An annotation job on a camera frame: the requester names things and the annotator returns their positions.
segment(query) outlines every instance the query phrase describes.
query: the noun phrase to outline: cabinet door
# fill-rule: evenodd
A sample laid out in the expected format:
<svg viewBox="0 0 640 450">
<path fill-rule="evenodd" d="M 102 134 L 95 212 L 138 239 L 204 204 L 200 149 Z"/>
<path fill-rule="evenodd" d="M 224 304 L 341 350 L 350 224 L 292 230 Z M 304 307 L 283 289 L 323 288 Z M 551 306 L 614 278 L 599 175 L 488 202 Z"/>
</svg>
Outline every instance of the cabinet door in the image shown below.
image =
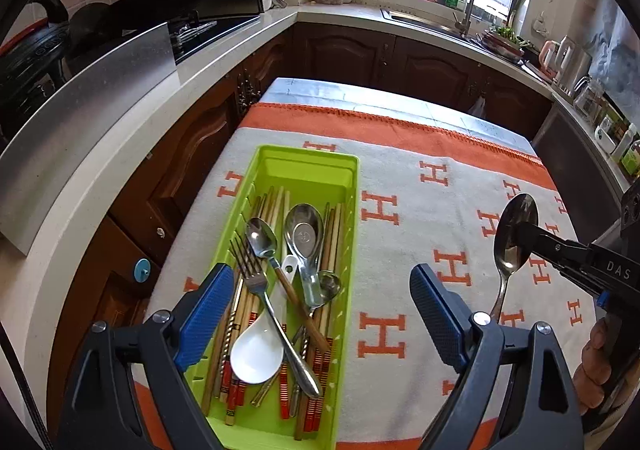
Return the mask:
<svg viewBox="0 0 640 450">
<path fill-rule="evenodd" d="M 255 96 L 260 99 L 273 80 L 291 74 L 293 29 L 289 28 L 242 62 L 243 74 L 250 77 Z"/>
<path fill-rule="evenodd" d="M 298 23 L 293 72 L 298 78 L 382 88 L 395 41 L 364 29 Z"/>
<path fill-rule="evenodd" d="M 483 69 L 485 119 L 531 141 L 551 110 L 551 101 L 501 72 Z"/>
<path fill-rule="evenodd" d="M 148 280 L 139 283 L 133 269 L 147 258 L 135 243 L 105 217 L 78 266 L 53 340 L 47 380 L 47 423 L 56 430 L 66 380 L 87 329 L 105 320 L 111 327 L 142 322 L 160 268 L 151 262 Z"/>
<path fill-rule="evenodd" d="M 162 266 L 204 179 L 237 125 L 236 73 L 212 86 L 136 169 L 110 214 Z"/>
<path fill-rule="evenodd" d="M 386 90 L 465 112 L 478 97 L 480 66 L 460 54 L 398 38 Z"/>
</svg>

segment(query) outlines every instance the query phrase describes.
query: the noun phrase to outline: spoon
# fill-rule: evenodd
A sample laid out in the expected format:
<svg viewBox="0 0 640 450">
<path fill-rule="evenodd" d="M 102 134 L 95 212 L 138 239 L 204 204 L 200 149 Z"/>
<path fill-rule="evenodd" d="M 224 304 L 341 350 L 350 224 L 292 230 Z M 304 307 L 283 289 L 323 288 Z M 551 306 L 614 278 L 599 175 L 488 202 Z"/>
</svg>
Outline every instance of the spoon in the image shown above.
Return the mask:
<svg viewBox="0 0 640 450">
<path fill-rule="evenodd" d="M 518 194 L 504 208 L 495 231 L 494 260 L 500 273 L 500 291 L 490 316 L 496 322 L 500 321 L 509 277 L 519 270 L 531 255 L 531 251 L 521 248 L 516 239 L 516 227 L 524 222 L 538 225 L 538 207 L 531 195 Z"/>
<path fill-rule="evenodd" d="M 287 280 L 291 282 L 298 268 L 298 259 L 289 255 L 282 261 L 282 267 Z M 282 324 L 287 313 L 287 295 L 278 282 L 271 290 L 269 302 L 278 323 Z M 231 367 L 244 382 L 262 383 L 278 372 L 283 354 L 280 337 L 264 309 L 234 343 L 231 349 Z"/>
<path fill-rule="evenodd" d="M 249 219 L 246 223 L 246 237 L 251 245 L 251 249 L 254 250 L 255 256 L 259 258 L 266 258 L 269 260 L 273 271 L 275 271 L 278 280 L 284 287 L 285 292 L 287 293 L 287 298 L 296 308 L 298 316 L 302 320 L 303 324 L 306 327 L 306 332 L 309 333 L 309 336 L 313 339 L 316 348 L 324 354 L 329 350 L 329 344 L 326 339 L 320 334 L 318 327 L 313 323 L 313 320 L 309 318 L 305 307 L 302 302 L 300 302 L 300 298 L 296 294 L 296 291 L 293 289 L 293 286 L 287 280 L 282 268 L 280 267 L 280 263 L 275 257 L 276 250 L 278 248 L 278 241 L 276 240 L 276 236 L 273 234 L 273 231 L 269 227 L 269 224 L 265 223 L 262 219 L 258 217 L 254 217 Z"/>
<path fill-rule="evenodd" d="M 295 205 L 284 220 L 284 238 L 289 250 L 298 257 L 302 291 L 305 303 L 310 308 L 322 305 L 318 257 L 323 230 L 322 218 L 311 205 Z"/>
<path fill-rule="evenodd" d="M 326 305 L 338 295 L 340 289 L 342 288 L 342 282 L 337 274 L 335 274 L 333 271 L 329 271 L 328 269 L 322 269 L 320 273 L 318 273 L 318 278 L 320 279 L 320 295 L 322 297 L 322 305 Z M 309 316 L 313 315 L 316 309 L 317 307 L 310 308 Z M 300 340 L 300 337 L 304 332 L 305 326 L 300 325 L 296 334 L 293 336 L 291 343 L 295 345 L 295 343 Z"/>
</svg>

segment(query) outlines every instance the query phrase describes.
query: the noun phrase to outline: fork tines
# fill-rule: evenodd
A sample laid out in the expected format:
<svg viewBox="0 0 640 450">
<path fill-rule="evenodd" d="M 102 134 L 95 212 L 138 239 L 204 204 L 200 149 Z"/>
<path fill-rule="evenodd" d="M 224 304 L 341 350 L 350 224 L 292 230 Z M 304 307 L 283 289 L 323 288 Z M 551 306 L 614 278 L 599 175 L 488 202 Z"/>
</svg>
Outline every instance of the fork tines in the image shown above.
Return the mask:
<svg viewBox="0 0 640 450">
<path fill-rule="evenodd" d="M 245 281 L 251 280 L 252 282 L 257 283 L 258 280 L 266 280 L 266 277 L 262 272 L 262 268 L 260 267 L 260 262 L 257 260 L 254 250 L 249 245 L 247 239 L 240 238 L 238 241 L 238 237 L 234 237 L 230 245 L 231 253 L 236 259 L 242 278 Z"/>
</svg>

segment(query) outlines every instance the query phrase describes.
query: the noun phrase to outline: orange stitching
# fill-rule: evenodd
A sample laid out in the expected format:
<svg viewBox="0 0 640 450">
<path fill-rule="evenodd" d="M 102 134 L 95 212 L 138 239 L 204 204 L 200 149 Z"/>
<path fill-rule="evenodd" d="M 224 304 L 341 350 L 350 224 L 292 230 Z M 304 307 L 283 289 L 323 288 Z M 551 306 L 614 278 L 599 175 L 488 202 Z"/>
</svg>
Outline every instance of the orange stitching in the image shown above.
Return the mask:
<svg viewBox="0 0 640 450">
<path fill-rule="evenodd" d="M 294 110 L 303 110 L 305 112 L 311 112 L 311 113 L 330 113 L 338 116 L 357 117 L 360 119 L 368 119 L 370 121 L 381 121 L 382 123 L 387 123 L 389 125 L 404 126 L 407 128 L 414 128 L 417 130 L 444 132 L 445 134 L 448 134 L 457 139 L 462 139 L 463 141 L 467 141 L 468 143 L 478 144 L 479 146 L 488 148 L 493 152 L 503 153 L 510 157 L 521 159 L 527 163 L 544 167 L 539 157 L 533 157 L 532 155 L 526 154 L 524 152 L 519 152 L 518 150 L 513 150 L 506 146 L 501 146 L 495 143 L 491 143 L 491 141 L 486 141 L 484 139 L 478 139 L 476 137 L 464 135 L 454 130 L 447 130 L 446 128 L 438 128 L 437 126 L 422 125 L 421 123 L 412 123 L 411 121 L 403 121 L 401 119 L 396 119 L 393 117 L 367 114 L 364 112 L 356 112 L 354 110 L 343 110 L 341 108 L 330 108 L 327 106 L 306 106 L 306 105 L 291 104 L 291 103 L 268 103 L 268 102 L 260 102 L 260 103 L 254 104 L 254 108 L 258 106 L 261 106 L 264 108 L 282 108 L 283 106 L 286 106 L 287 108 L 292 108 Z"/>
</svg>

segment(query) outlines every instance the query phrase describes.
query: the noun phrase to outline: sink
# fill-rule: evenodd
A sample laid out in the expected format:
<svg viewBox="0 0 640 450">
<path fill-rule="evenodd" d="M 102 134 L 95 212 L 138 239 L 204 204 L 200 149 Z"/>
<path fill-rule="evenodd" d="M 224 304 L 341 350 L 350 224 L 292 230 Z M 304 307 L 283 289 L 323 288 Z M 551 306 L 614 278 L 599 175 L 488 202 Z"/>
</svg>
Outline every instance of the sink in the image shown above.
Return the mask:
<svg viewBox="0 0 640 450">
<path fill-rule="evenodd" d="M 446 25 L 441 25 L 432 20 L 427 20 L 426 18 L 420 18 L 414 15 L 409 15 L 406 13 L 401 13 L 398 11 L 389 11 L 387 9 L 382 9 L 382 16 L 386 20 L 391 20 L 393 22 L 402 22 L 409 25 L 414 25 L 416 27 L 422 27 L 423 29 L 428 29 L 435 33 L 440 33 L 450 38 L 456 38 L 460 41 L 466 41 L 461 35 L 460 31 L 455 28 L 447 27 Z"/>
</svg>

